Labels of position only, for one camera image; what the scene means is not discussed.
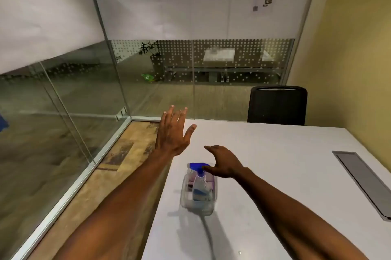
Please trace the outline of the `person's left hand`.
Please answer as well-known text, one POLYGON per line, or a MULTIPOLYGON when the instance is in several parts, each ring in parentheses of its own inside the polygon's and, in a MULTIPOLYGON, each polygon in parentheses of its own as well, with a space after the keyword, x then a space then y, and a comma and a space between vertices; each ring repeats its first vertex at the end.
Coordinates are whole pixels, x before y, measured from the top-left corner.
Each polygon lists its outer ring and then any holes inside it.
POLYGON ((169 109, 163 112, 157 132, 155 149, 168 159, 180 155, 190 144, 184 141, 188 108, 176 111, 178 113, 177 123, 169 123, 169 109))

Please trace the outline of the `person's right hand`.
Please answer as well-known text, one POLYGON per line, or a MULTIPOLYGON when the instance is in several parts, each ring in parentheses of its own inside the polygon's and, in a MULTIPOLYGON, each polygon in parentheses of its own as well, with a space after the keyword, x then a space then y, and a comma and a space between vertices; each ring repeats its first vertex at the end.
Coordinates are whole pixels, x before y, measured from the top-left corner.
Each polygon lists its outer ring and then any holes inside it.
POLYGON ((244 170, 244 166, 237 159, 229 149, 220 145, 205 146, 208 152, 210 152, 215 158, 216 167, 220 168, 221 178, 237 178, 237 176, 244 170))

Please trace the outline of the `person's right forearm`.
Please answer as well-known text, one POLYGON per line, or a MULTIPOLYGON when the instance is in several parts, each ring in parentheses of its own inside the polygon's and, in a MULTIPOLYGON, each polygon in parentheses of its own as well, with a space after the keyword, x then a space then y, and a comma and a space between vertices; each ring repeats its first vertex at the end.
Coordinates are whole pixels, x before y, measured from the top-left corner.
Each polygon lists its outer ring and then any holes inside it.
POLYGON ((369 260, 323 218, 249 168, 239 167, 233 177, 251 197, 293 260, 369 260))

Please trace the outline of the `person's left forearm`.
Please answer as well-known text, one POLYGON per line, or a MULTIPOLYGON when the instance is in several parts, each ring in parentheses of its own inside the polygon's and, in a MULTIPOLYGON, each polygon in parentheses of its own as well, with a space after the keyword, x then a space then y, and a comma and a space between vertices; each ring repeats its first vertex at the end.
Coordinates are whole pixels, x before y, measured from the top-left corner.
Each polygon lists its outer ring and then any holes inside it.
POLYGON ((123 260, 152 183, 178 154, 172 148, 155 149, 76 228, 52 260, 123 260))

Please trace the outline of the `blue trigger spray bottle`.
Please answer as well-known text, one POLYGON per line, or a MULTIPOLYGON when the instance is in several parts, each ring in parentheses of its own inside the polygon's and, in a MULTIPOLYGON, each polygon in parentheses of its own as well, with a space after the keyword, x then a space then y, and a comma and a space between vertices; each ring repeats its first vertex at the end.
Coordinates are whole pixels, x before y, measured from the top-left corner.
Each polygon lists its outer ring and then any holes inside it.
POLYGON ((215 188, 215 178, 212 174, 206 172, 204 167, 209 167, 206 163, 189 163, 188 167, 191 170, 190 174, 194 175, 190 178, 192 188, 192 197, 194 201, 212 202, 215 188))

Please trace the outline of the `clear plastic container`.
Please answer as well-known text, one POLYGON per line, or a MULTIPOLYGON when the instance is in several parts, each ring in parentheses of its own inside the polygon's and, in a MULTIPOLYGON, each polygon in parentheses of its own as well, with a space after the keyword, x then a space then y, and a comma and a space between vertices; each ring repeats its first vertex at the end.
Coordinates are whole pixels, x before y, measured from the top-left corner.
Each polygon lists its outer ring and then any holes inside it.
POLYGON ((206 182, 211 191, 209 201, 195 201, 193 199, 193 183, 196 178, 196 171, 188 168, 183 178, 183 184, 180 194, 180 205, 189 212, 200 216, 210 216, 215 210, 218 194, 218 178, 212 174, 206 173, 206 182))

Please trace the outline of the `potted green plant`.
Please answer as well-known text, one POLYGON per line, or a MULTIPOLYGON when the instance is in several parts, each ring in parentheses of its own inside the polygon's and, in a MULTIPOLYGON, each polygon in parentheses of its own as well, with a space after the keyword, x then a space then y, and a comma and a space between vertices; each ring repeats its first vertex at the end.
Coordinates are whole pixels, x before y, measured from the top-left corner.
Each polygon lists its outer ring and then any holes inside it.
POLYGON ((152 75, 155 77, 155 81, 161 81, 164 79, 165 71, 163 58, 159 47, 159 40, 141 42, 138 51, 139 55, 149 55, 152 64, 152 75))

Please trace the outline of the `white table behind glass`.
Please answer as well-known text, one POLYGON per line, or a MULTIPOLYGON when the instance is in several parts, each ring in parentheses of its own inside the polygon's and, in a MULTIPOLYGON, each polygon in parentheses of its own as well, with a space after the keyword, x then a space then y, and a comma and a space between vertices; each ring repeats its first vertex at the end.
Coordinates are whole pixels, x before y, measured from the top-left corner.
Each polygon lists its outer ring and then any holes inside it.
POLYGON ((204 61, 234 61, 235 49, 210 48, 204 53, 204 61))

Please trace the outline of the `black office chair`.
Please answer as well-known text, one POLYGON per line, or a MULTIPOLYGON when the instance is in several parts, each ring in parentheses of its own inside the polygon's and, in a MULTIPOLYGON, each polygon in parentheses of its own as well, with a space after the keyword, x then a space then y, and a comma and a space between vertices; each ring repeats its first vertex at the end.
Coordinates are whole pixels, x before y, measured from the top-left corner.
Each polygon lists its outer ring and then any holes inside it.
POLYGON ((251 89, 248 123, 305 125, 308 92, 299 86, 255 86, 251 89))

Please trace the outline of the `large white paper sheet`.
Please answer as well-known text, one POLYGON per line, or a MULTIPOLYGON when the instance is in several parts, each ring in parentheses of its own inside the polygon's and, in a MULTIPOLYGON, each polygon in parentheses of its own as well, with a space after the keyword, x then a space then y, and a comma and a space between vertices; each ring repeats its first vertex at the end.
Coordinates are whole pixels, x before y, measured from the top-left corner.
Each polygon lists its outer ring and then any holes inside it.
POLYGON ((296 38, 307 0, 276 0, 271 15, 253 0, 97 0, 109 40, 296 38))
POLYGON ((104 40, 94 0, 0 0, 0 74, 104 40))

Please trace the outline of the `metal glass partition post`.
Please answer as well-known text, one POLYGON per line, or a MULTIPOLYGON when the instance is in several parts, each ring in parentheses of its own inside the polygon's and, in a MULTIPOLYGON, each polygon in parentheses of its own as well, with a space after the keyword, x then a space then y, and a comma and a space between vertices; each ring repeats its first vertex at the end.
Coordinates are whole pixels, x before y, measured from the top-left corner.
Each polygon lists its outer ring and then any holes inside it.
POLYGON ((97 16, 98 16, 98 20, 99 20, 99 23, 100 23, 100 26, 101 26, 101 29, 102 29, 104 40, 105 40, 107 49, 108 49, 110 57, 111 57, 111 63, 112 63, 113 68, 114 68, 115 76, 116 76, 116 79, 117 79, 118 84, 119 84, 121 95, 122 95, 122 98, 124 100, 125 112, 126 112, 126 115, 129 118, 131 118, 130 107, 129 107, 128 101, 126 99, 125 92, 124 92, 124 87, 123 87, 123 84, 122 84, 122 81, 121 81, 121 78, 120 78, 120 75, 119 75, 118 64, 117 64, 117 60, 116 60, 116 57, 115 57, 115 53, 114 53, 113 47, 111 45, 111 42, 108 39, 106 30, 105 30, 105 27, 104 27, 104 22, 103 22, 101 14, 100 14, 100 9, 99 9, 98 2, 97 2, 97 0, 93 0, 93 2, 94 2, 94 6, 95 6, 95 11, 96 11, 97 16))

